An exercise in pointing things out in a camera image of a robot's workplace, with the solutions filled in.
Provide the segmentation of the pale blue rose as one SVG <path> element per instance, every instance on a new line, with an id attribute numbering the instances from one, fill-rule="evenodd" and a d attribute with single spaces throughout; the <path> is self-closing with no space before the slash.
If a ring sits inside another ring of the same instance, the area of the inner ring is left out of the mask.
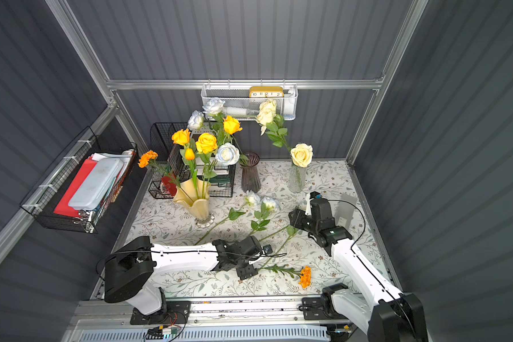
<path id="1" fill-rule="evenodd" d="M 221 166 L 230 166 L 238 163 L 240 159 L 239 149 L 232 145 L 230 142 L 227 142 L 217 149 L 215 153 L 215 160 L 217 161 L 217 165 Z"/>

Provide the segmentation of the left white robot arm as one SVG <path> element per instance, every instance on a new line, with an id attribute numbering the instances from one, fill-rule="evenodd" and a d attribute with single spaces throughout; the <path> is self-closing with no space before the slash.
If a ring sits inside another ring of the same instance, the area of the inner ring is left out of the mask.
<path id="1" fill-rule="evenodd" d="M 138 237 L 104 258 L 104 300 L 128 302 L 141 314 L 153 315 L 165 309 L 163 291 L 150 283 L 153 275 L 234 269 L 245 280 L 258 273 L 254 263 L 272 255 L 272 247 L 261 245 L 253 236 L 233 243 L 216 239 L 198 246 L 160 245 L 149 236 Z"/>

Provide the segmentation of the cream rose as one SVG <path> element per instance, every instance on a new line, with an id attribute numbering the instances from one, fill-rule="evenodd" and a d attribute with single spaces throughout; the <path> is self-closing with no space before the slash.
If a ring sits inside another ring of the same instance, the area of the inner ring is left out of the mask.
<path id="1" fill-rule="evenodd" d="M 272 112 L 273 114 L 276 113 L 276 100 L 273 98 L 268 98 L 266 101 L 262 102 L 259 106 L 259 112 Z"/>
<path id="2" fill-rule="evenodd" d="M 264 109 L 259 112 L 256 122 L 260 125 L 261 135 L 266 135 L 272 141 L 272 145 L 288 150 L 289 156 L 292 159 L 292 165 L 295 166 L 296 164 L 291 154 L 292 147 L 286 139 L 288 130 L 284 126 L 283 117 L 277 114 L 275 110 Z"/>
<path id="3" fill-rule="evenodd" d="M 313 147 L 306 143 L 296 144 L 290 150 L 293 164 L 300 168 L 307 168 L 313 159 Z"/>

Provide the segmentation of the red leather wallet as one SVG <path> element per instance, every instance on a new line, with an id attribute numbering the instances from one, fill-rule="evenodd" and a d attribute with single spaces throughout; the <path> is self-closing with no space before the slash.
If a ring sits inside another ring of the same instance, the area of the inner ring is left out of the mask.
<path id="1" fill-rule="evenodd" d="M 166 198 L 173 198 L 177 193 L 177 187 L 169 177 L 164 176 L 160 180 L 160 191 Z"/>

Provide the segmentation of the grey packet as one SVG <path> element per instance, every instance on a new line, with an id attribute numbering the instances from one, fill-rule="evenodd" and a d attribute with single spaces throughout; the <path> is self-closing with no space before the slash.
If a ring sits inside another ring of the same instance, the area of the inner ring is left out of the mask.
<path id="1" fill-rule="evenodd" d="M 338 206 L 335 212 L 335 220 L 338 226 L 342 226 L 346 229 L 351 227 L 353 220 L 353 214 L 356 211 L 354 205 L 357 199 L 347 193 L 341 195 L 341 201 L 337 202 Z"/>

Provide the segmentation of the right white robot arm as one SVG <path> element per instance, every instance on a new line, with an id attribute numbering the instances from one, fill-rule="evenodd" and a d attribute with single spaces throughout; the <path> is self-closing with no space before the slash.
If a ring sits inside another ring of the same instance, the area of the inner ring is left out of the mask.
<path id="1" fill-rule="evenodd" d="M 420 299 L 403 293 L 372 265 L 347 229 L 336 224 L 328 199 L 309 193 L 306 208 L 291 211 L 289 220 L 341 266 L 361 293 L 356 296 L 344 284 L 325 287 L 320 298 L 302 300 L 305 320 L 348 319 L 369 341 L 428 341 Z"/>

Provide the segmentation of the orange rose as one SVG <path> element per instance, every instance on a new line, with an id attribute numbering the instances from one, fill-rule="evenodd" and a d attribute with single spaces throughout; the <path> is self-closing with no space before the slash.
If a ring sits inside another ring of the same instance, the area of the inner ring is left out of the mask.
<path id="1" fill-rule="evenodd" d="M 232 116 L 228 115 L 223 121 L 223 129 L 228 135 L 234 135 L 243 130 L 240 122 L 236 118 L 232 118 Z"/>
<path id="2" fill-rule="evenodd" d="M 191 131 L 188 128 L 177 131 L 172 135 L 172 142 L 174 142 L 175 145 L 180 146 L 180 154 L 182 156 L 182 160 L 185 163 L 185 165 L 188 166 L 188 163 L 185 159 L 185 149 L 192 148 L 194 151 L 195 147 L 195 141 L 192 139 Z"/>
<path id="3" fill-rule="evenodd" d="M 202 193 L 205 194 L 209 188 L 209 181 L 217 174 L 215 166 L 217 161 L 212 159 L 218 149 L 217 138 L 211 133 L 203 133 L 195 142 L 197 149 L 197 157 L 203 163 L 202 166 Z"/>

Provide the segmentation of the small orange rosebud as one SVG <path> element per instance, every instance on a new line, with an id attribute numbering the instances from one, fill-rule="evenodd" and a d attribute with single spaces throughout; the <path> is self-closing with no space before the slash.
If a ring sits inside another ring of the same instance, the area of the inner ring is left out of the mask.
<path id="1" fill-rule="evenodd" d="M 197 172 L 197 166 L 195 162 L 195 153 L 192 148 L 186 148 L 185 149 L 185 159 L 188 163 L 191 175 L 192 175 L 192 183 L 195 188 L 196 193 L 196 199 L 199 199 L 199 192 L 198 192 L 198 172 Z"/>

